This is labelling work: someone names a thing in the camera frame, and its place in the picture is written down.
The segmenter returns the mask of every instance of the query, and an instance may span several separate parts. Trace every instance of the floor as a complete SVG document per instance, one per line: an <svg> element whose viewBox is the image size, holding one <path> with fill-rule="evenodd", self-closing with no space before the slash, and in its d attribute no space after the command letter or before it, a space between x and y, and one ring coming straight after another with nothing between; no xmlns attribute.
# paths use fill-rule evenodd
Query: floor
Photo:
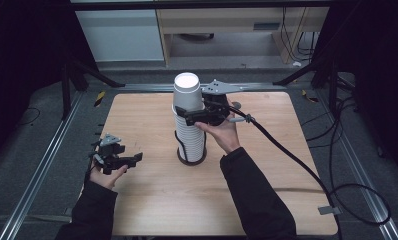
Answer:
<svg viewBox="0 0 398 240"><path fill-rule="evenodd" d="M302 67L309 63L306 59L311 38L312 33L307 33L300 42L299 51L304 54L295 50L295 56L304 59L299 61ZM307 139L320 135L332 125L332 116L327 112L327 89L311 87L313 73L300 77L284 89L271 86L272 82L282 80L300 67L293 62L281 62L270 33L215 33L213 39L175 36L173 44L171 59L165 67L137 66L126 71L101 69L102 73L131 86L127 91L135 91L133 86L145 90L147 84L159 85L155 90L168 91L175 74L181 70L194 71L202 83L216 78L227 83L249 84L250 90L286 91ZM344 74L344 77L354 82L353 76ZM61 121L61 86L54 84L38 90L14 134L1 149L0 235L12 236L8 239L53 239L63 221L68 220L64 212L77 200L90 143L101 133L113 96L124 92L111 89L97 79L89 77L88 80L90 86L86 92L72 90L73 106L77 107L66 121ZM94 107L98 93L103 90L106 91L103 101L99 107ZM339 91L342 99L348 96L350 92ZM330 184L333 178L335 185L352 182L371 186L390 205L392 220L383 226L366 224L343 211L339 215L343 239L398 239L398 168L394 161L378 156L377 145L359 112L354 111L353 101L347 106L342 112L342 131L334 135L332 153L331 132L308 142L318 174L325 184ZM330 162L334 176L328 171ZM376 220L381 221L386 216L380 198L367 191L347 188L339 192L339 199L365 220L375 221L374 217L380 217ZM338 236L323 238L338 239Z"/></svg>

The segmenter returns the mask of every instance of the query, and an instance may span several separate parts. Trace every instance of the black sleeve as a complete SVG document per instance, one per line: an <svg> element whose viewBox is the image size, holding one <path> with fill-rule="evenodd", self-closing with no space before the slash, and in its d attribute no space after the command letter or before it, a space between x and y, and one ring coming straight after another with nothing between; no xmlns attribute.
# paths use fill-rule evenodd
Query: black sleeve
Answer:
<svg viewBox="0 0 398 240"><path fill-rule="evenodd" d="M296 239L292 214L244 148L220 165L248 239Z"/></svg>
<svg viewBox="0 0 398 240"><path fill-rule="evenodd" d="M72 221L63 225L56 240L111 239L117 193L93 182L86 182L72 210Z"/></svg>

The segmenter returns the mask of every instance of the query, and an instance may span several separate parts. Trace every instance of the black curtain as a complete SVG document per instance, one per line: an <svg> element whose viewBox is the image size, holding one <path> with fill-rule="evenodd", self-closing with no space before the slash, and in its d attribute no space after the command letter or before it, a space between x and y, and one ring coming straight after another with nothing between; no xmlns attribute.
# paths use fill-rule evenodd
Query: black curtain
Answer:
<svg viewBox="0 0 398 240"><path fill-rule="evenodd" d="M318 68L313 84L328 81L333 60L339 71L353 73L360 112L381 151L398 164L398 0L332 7L314 56L327 52L332 58Z"/></svg>
<svg viewBox="0 0 398 240"><path fill-rule="evenodd" d="M43 1L0 2L0 148L31 94L60 81L69 57L97 70L74 12L50 11Z"/></svg>

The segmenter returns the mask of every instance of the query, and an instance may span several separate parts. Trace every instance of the person's arm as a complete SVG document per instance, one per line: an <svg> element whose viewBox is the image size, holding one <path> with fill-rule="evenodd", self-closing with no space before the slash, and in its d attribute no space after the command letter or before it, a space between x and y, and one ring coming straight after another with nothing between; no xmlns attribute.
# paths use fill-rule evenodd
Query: person's arm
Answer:
<svg viewBox="0 0 398 240"><path fill-rule="evenodd" d="M220 166L248 239L296 239L292 214L244 148Z"/></svg>
<svg viewBox="0 0 398 240"><path fill-rule="evenodd" d="M82 194L72 210L71 223L59 229L55 240L111 239L118 195L112 188L126 170L127 166L123 166L111 175L104 175L99 169L93 168L90 180L84 184Z"/></svg>

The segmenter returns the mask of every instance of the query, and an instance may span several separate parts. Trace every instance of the person's right hand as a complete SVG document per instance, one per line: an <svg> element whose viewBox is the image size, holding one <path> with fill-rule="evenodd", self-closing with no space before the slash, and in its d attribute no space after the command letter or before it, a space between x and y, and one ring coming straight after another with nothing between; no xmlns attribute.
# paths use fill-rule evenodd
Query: person's right hand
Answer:
<svg viewBox="0 0 398 240"><path fill-rule="evenodd" d="M227 119L222 122L219 126L208 125L203 122L196 122L195 126L211 134L218 145L227 153L238 149L240 147L239 137L237 136L236 123L229 122L230 118L234 117L234 113L230 112Z"/></svg>

